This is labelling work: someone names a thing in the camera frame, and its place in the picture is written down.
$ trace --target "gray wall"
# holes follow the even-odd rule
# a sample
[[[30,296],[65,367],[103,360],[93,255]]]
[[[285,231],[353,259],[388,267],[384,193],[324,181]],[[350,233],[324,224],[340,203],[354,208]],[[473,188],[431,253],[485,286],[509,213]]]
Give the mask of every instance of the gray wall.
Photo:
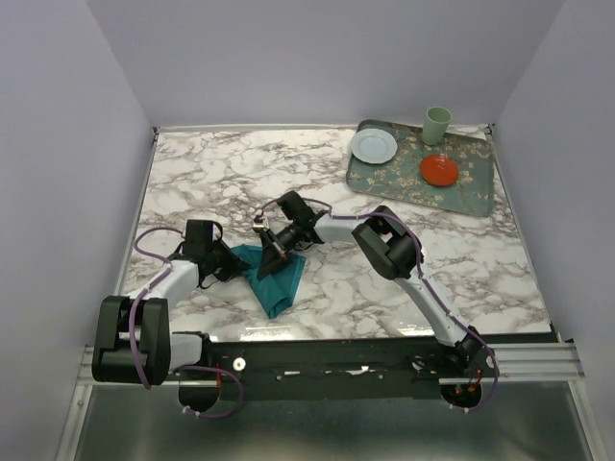
[[[87,0],[157,126],[493,122],[563,0]]]
[[[496,139],[538,281],[615,459],[615,2],[568,0]]]
[[[0,62],[0,458],[48,460],[152,132],[83,0],[3,0]]]

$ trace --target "teal cloth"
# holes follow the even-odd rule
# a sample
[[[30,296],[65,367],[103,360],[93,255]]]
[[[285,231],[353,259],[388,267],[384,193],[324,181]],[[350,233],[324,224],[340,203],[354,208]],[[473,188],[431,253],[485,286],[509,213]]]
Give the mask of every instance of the teal cloth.
[[[299,288],[299,280],[304,272],[306,257],[290,254],[290,262],[279,273],[257,278],[262,248],[254,245],[239,245],[232,248],[233,253],[252,266],[252,269],[243,271],[243,277],[248,280],[250,288],[257,295],[258,301],[267,317],[275,319],[282,312],[292,306]]]

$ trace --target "green cup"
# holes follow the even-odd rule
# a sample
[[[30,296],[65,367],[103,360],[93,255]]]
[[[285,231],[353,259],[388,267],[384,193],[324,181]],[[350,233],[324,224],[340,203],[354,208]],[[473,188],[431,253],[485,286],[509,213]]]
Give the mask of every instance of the green cup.
[[[423,125],[423,142],[428,146],[437,144],[453,120],[451,111],[445,108],[429,108]]]

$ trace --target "white marble surface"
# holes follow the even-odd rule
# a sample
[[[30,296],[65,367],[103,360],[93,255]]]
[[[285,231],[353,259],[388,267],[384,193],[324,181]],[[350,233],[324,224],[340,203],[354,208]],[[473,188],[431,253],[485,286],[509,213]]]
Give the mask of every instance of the white marble surface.
[[[477,127],[457,133],[484,138]],[[356,194],[345,183],[353,130],[162,133],[138,232],[183,229],[188,218],[214,219],[230,246],[258,244],[251,230],[257,207],[288,189],[360,213],[385,204],[421,239],[426,261],[450,300],[482,333],[548,331],[549,318],[530,273],[500,178],[491,216],[476,218]],[[281,213],[275,214],[283,225]],[[143,241],[170,254],[178,236]],[[314,246],[295,304],[269,320],[244,279],[196,289],[171,312],[171,329],[198,329],[218,340],[292,340],[428,335],[431,329],[400,287],[380,278],[357,246]],[[125,292],[158,263],[133,253]]]

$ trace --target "red bowl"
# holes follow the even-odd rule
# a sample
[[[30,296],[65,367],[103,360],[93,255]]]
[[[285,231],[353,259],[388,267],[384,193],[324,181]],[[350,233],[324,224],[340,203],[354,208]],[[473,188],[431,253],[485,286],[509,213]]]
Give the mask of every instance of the red bowl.
[[[459,177],[455,162],[444,156],[425,157],[421,162],[421,174],[429,184],[440,187],[455,184]]]

